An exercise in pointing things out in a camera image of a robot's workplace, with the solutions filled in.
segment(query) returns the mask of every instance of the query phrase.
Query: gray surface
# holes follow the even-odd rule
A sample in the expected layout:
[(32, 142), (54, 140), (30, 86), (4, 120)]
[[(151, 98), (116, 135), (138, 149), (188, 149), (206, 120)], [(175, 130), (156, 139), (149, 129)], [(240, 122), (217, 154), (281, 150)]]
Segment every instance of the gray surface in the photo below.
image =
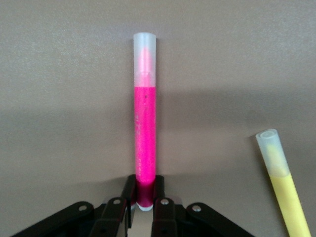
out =
[[(134, 172), (133, 34), (157, 35), (158, 173), (286, 236), (253, 135), (276, 128), (316, 235), (315, 1), (1, 1), (0, 236)], [(130, 236), (149, 236), (139, 212)]]

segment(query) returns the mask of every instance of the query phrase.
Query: translucent cap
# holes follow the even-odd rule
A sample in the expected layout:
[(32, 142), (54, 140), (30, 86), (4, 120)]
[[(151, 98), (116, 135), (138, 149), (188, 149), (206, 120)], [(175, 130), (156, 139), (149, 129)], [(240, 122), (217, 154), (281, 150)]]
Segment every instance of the translucent cap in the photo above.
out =
[(156, 86), (156, 36), (134, 34), (134, 85)]
[(277, 131), (268, 129), (258, 133), (256, 138), (269, 175), (287, 176), (290, 171)]

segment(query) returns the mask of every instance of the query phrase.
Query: pink highlighter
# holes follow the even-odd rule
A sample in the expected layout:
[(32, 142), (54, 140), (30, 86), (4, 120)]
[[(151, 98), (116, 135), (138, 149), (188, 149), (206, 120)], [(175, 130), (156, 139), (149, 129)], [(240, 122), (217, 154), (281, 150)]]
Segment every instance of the pink highlighter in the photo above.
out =
[(137, 204), (153, 208), (156, 176), (156, 36), (134, 35), (134, 111)]

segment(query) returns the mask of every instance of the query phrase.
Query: yellow highlighter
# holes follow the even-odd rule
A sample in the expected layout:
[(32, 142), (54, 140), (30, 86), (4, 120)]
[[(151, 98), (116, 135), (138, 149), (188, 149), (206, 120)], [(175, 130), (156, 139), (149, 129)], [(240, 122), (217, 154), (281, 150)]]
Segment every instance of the yellow highlighter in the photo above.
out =
[(256, 138), (290, 237), (310, 237), (277, 131), (268, 129)]

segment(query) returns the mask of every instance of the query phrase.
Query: highlighter cap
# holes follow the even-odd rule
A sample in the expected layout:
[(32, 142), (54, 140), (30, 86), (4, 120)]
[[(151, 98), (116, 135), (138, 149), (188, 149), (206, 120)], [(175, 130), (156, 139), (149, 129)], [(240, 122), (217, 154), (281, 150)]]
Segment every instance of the highlighter cap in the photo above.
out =
[(134, 34), (134, 86), (156, 86), (156, 36)]
[(262, 131), (256, 135), (256, 138), (269, 175), (287, 176), (290, 170), (277, 130)]

